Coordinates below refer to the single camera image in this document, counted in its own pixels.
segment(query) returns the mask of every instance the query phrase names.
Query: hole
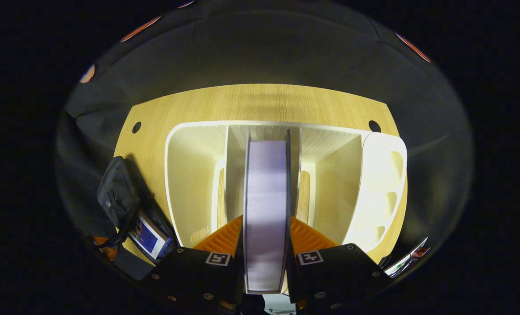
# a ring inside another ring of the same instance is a hole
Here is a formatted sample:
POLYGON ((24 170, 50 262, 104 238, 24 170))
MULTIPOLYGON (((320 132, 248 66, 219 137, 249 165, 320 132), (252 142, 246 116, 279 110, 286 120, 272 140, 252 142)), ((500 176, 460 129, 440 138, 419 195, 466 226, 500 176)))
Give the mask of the hole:
POLYGON ((141 122, 137 122, 134 127, 132 128, 132 133, 136 133, 140 130, 141 128, 141 122))
POLYGON ((380 126, 374 120, 369 121, 369 129, 371 129, 373 132, 380 132, 380 126))

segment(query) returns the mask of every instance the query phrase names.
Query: black bag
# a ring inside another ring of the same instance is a hole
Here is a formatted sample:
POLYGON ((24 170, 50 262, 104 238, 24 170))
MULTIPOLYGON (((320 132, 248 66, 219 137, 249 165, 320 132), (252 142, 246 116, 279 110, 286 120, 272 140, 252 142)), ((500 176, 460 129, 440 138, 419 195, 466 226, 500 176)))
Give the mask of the black bag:
MULTIPOLYGON (((139 211, 143 211, 164 235, 171 238, 164 255, 179 246, 173 228, 149 191, 144 178, 133 161, 124 159, 122 156, 116 156, 110 161, 100 181, 97 200, 112 220, 112 223, 118 227, 118 233, 104 244, 98 246, 100 249, 102 247, 115 249, 127 237, 130 237, 130 229, 134 227, 139 211)), ((140 248, 140 251, 153 263, 160 262, 160 259, 152 258, 143 249, 140 248)))

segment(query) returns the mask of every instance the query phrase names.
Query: black fabric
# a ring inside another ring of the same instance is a hole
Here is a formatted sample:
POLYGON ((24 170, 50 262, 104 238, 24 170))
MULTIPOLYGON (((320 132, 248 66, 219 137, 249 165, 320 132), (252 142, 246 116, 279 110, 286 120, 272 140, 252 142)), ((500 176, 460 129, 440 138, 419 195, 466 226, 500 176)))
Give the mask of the black fabric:
POLYGON ((94 78, 72 91, 57 139, 62 197, 83 233, 110 234, 94 191, 130 107, 224 84, 300 84, 388 105, 408 148, 408 205, 393 254, 405 254, 424 237, 433 253, 464 208, 473 144, 456 92, 435 62, 349 8, 200 0, 163 14, 95 64, 94 78))

